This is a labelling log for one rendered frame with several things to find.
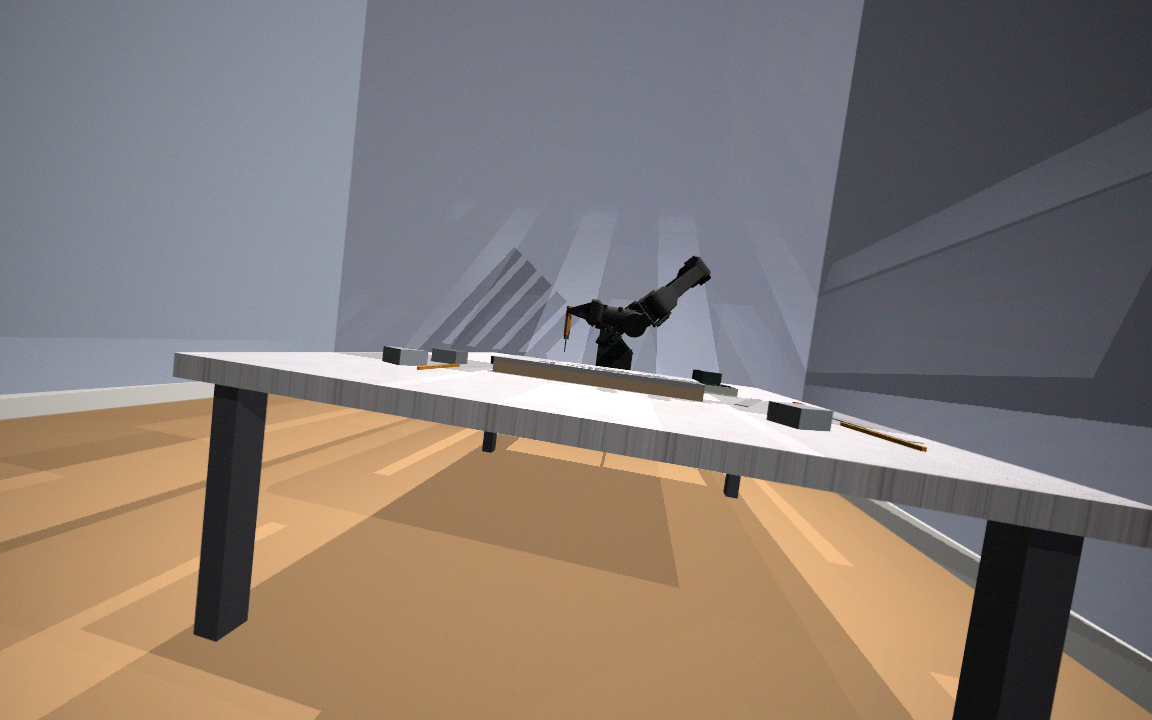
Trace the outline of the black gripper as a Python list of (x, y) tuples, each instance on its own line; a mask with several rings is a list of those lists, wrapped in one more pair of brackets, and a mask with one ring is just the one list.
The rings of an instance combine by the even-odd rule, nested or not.
[(622, 329), (622, 323), (626, 323), (626, 311), (623, 306), (607, 306), (602, 305), (602, 301), (593, 300), (590, 304), (582, 304), (579, 306), (568, 306), (567, 313), (579, 316), (579, 318), (585, 319), (589, 325), (594, 325), (596, 329), (602, 329), (604, 323), (614, 325), (614, 329)]

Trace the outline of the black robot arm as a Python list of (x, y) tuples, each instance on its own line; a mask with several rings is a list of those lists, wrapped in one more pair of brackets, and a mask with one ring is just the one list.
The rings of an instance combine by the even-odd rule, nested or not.
[[(596, 344), (611, 346), (614, 341), (612, 340), (614, 332), (617, 334), (626, 333), (630, 338), (639, 338), (646, 331), (646, 327), (653, 325), (653, 327), (659, 327), (666, 323), (669, 318), (670, 310), (673, 306), (677, 305), (679, 297), (682, 293), (689, 290), (689, 288), (696, 285), (704, 285), (710, 279), (710, 270), (702, 258), (698, 256), (692, 256), (689, 260), (684, 263), (685, 265), (679, 270), (679, 274), (675, 281), (670, 281), (668, 285), (662, 286), (659, 290), (652, 290), (646, 293), (643, 300), (635, 300), (632, 304), (628, 305), (626, 311), (626, 323), (622, 323), (622, 329), (614, 329), (614, 325), (605, 324), (602, 328), (602, 334), (596, 338)], [(659, 319), (659, 320), (658, 320)], [(657, 323), (658, 320), (658, 323)]]

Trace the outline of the white rectangular floor panel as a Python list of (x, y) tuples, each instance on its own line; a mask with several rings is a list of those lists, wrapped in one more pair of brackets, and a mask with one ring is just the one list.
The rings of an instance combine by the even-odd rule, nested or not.
[(694, 379), (659, 376), (607, 366), (563, 363), (541, 357), (494, 356), (492, 372), (526, 376), (548, 381), (576, 382), (611, 389), (626, 389), (645, 395), (685, 397), (703, 402), (705, 386)]

